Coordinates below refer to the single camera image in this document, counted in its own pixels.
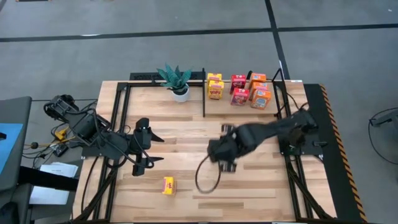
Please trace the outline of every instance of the snack box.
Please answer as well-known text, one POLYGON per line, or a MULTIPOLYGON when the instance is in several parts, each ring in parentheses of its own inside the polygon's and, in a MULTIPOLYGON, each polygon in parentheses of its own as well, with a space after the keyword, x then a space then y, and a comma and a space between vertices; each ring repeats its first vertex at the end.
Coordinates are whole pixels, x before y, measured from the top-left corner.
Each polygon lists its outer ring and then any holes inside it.
POLYGON ((219 100, 223 96, 224 82, 210 80, 208 87, 208 96, 210 99, 219 100))
POLYGON ((231 97, 231 105, 244 106, 244 104, 249 98, 249 95, 250 95, 249 90, 245 90, 242 88, 235 88, 231 97))
POLYGON ((163 178, 163 192, 164 195, 174 195, 177 189, 177 182, 173 177, 163 178))
POLYGON ((244 88, 246 84, 246 76, 245 75, 232 75, 231 76, 231 89, 229 90, 229 94, 234 92, 235 88, 244 88))
POLYGON ((264 110, 271 100, 271 92, 270 91, 263 91, 263 90, 256 90, 253 94, 253 100, 251 102, 251 107, 264 110))
POLYGON ((267 81, 266 74, 260 74, 260 73, 253 72, 250 76, 249 90, 251 90, 251 87, 253 86, 254 82, 266 82, 266 81, 267 81))
POLYGON ((210 80, 216 80, 216 81, 221 81, 222 74, 217 73, 207 73, 207 85, 210 84, 210 80))
POLYGON ((249 100, 253 99, 253 94, 255 90, 264 90, 268 91, 268 83, 259 83, 259 82, 254 82, 253 86, 251 87, 250 90, 250 97, 249 100))

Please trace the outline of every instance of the gray floor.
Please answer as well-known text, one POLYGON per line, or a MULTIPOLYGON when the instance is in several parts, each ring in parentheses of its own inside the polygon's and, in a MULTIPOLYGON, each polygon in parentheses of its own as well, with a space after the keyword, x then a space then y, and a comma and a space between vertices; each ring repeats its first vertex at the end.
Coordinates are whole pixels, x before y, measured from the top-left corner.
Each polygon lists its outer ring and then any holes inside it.
MULTIPOLYGON (((271 2, 278 27, 398 22, 394 0, 271 2)), ((253 27, 270 27, 264 1, 8 0, 0 12, 0 37, 253 27)), ((367 125, 374 113, 397 106, 398 29, 283 32, 280 39, 291 79, 326 85, 369 221, 396 223, 398 167, 372 150, 367 125)), ((0 99, 46 100, 63 93, 96 98, 103 80, 153 72, 165 62, 225 75, 273 74, 279 67, 268 32, 0 43, 0 58, 0 99)), ((44 114, 43 103, 33 102, 26 142, 51 140, 57 122, 44 114)), ((389 124, 372 130, 376 147, 393 161, 398 161, 396 134, 389 124)), ((75 150, 59 160, 79 158, 75 150)))

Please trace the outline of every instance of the wooden table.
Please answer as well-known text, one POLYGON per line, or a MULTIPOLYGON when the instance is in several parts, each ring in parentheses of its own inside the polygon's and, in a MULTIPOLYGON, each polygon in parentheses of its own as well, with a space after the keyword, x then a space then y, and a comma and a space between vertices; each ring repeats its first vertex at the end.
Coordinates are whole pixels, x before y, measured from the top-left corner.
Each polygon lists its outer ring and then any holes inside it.
MULTIPOLYGON (((99 93, 97 113, 110 120, 117 81, 105 81, 99 93)), ((302 105, 307 101, 302 82, 287 81, 287 92, 302 105)), ((219 138, 221 124, 243 124, 250 121, 270 122, 269 115, 202 116, 202 89, 191 88, 191 98, 185 103, 174 102, 171 93, 161 87, 132 89, 126 124, 134 128, 141 117, 150 119, 154 133, 165 143, 153 142, 147 152, 164 157, 153 169, 140 177, 131 175, 132 164, 119 169, 113 203, 112 222, 266 222, 293 221, 284 158, 279 154, 277 138, 265 140, 256 151, 237 160, 235 174, 222 174, 218 188, 211 194, 201 194, 195 187, 194 175, 199 162, 206 156, 209 139, 219 138), (177 180, 177 194, 162 195, 163 177, 177 180)), ((119 105, 120 121, 123 97, 119 105)), ((332 216, 336 216, 323 164, 313 156, 302 156, 309 191, 332 216)), ((83 163, 73 213, 80 214, 81 197, 93 158, 83 163)), ((96 193, 102 158, 89 181, 85 206, 96 193)), ((207 161, 199 173, 199 184, 210 188, 216 180, 217 166, 207 161)), ((302 216, 305 216, 302 194, 297 189, 302 216)), ((106 208, 105 193, 100 217, 106 208)))

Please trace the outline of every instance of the potted plant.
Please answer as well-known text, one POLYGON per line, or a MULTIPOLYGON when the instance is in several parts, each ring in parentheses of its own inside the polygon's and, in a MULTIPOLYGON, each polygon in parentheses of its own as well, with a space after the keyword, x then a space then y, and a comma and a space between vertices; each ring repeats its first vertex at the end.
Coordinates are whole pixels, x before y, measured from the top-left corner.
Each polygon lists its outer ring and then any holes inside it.
POLYGON ((166 83, 160 85, 168 87, 174 96, 174 100, 183 103, 189 99, 189 86, 187 81, 191 78, 192 71, 189 69, 183 73, 180 72, 178 66, 173 71, 170 65, 166 64, 166 72, 157 68, 159 75, 166 80, 166 83))

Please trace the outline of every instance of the green succulent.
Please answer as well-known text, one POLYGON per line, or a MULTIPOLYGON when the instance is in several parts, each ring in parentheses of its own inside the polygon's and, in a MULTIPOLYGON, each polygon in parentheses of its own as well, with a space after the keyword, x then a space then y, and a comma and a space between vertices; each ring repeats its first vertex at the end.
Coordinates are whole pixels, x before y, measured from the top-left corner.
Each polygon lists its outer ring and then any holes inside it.
POLYGON ((175 68, 175 71, 173 71, 170 65, 167 64, 166 72, 159 68, 157 68, 157 72, 159 72, 159 75, 167 82, 161 83, 160 85, 169 87, 168 90, 178 92, 184 91, 188 88, 186 83, 191 78, 192 73, 191 69, 181 73, 178 66, 175 68))

